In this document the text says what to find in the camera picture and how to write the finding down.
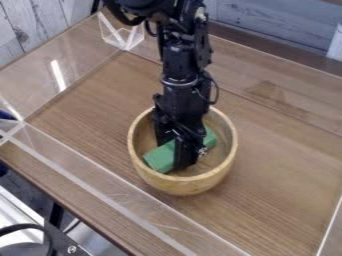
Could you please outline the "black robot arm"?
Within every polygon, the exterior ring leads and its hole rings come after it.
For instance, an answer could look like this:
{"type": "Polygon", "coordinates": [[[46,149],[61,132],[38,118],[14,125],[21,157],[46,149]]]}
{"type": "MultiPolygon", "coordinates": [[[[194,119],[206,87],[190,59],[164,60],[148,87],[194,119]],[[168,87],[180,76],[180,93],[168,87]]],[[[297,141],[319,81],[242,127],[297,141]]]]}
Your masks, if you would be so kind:
{"type": "Polygon", "coordinates": [[[209,13],[204,0],[104,0],[128,26],[142,24],[158,39],[164,92],[153,96],[160,145],[172,142],[173,167],[186,168],[206,149],[205,115],[220,98],[208,72],[213,63],[209,13]]]}

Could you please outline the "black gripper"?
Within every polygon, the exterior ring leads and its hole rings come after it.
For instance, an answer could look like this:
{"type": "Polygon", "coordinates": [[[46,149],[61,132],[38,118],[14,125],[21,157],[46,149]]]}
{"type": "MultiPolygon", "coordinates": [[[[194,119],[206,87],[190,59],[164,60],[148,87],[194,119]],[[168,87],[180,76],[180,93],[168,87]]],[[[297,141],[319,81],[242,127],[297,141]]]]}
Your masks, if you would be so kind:
{"type": "Polygon", "coordinates": [[[212,79],[193,81],[161,79],[164,93],[154,95],[154,128],[160,146],[176,137],[174,169],[181,170],[198,161],[205,148],[204,116],[213,101],[212,79]]]}

